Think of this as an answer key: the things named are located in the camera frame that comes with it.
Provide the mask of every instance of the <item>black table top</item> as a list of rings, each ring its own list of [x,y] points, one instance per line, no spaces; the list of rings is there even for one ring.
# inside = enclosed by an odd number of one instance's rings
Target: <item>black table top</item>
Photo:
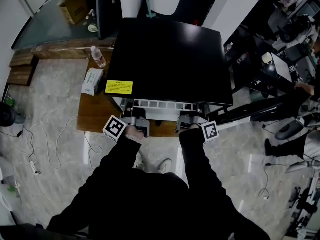
[[[114,97],[233,105],[220,33],[181,22],[125,18],[107,80],[133,82]]]

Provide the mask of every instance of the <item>tissue box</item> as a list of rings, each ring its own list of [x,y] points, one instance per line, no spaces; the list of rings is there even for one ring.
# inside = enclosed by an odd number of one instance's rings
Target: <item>tissue box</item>
[[[95,93],[98,90],[99,83],[103,75],[103,69],[90,68],[86,73],[86,77],[82,85],[81,92],[83,94],[95,96]]]

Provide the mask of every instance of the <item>cardboard box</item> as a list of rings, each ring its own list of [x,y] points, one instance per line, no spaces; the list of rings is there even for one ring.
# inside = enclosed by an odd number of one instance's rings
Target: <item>cardboard box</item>
[[[86,0],[62,0],[57,4],[66,20],[76,25],[89,13]]]

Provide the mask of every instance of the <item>white shoe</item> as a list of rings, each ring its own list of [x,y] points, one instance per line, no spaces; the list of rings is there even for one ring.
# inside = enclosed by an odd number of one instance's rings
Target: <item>white shoe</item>
[[[142,155],[140,154],[140,152],[136,154],[134,166],[132,168],[139,169],[142,171],[145,170],[144,159],[142,158]]]
[[[172,166],[172,161],[171,159],[166,159],[164,160],[160,165],[158,169],[159,174],[166,174],[170,172]]]

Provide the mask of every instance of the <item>person's leg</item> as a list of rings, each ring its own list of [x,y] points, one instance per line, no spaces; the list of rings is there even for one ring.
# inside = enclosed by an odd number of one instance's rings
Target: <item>person's leg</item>
[[[264,143],[265,155],[267,157],[287,157],[297,155],[298,157],[303,159],[306,138],[307,134],[279,146],[272,146],[269,139],[267,138]]]
[[[141,171],[145,171],[144,160],[143,160],[143,157],[140,154],[140,152],[138,152],[136,154],[133,169],[138,169],[138,170],[141,170]]]
[[[158,174],[166,174],[170,172],[172,166],[172,161],[171,159],[166,159],[164,160],[158,168]]]

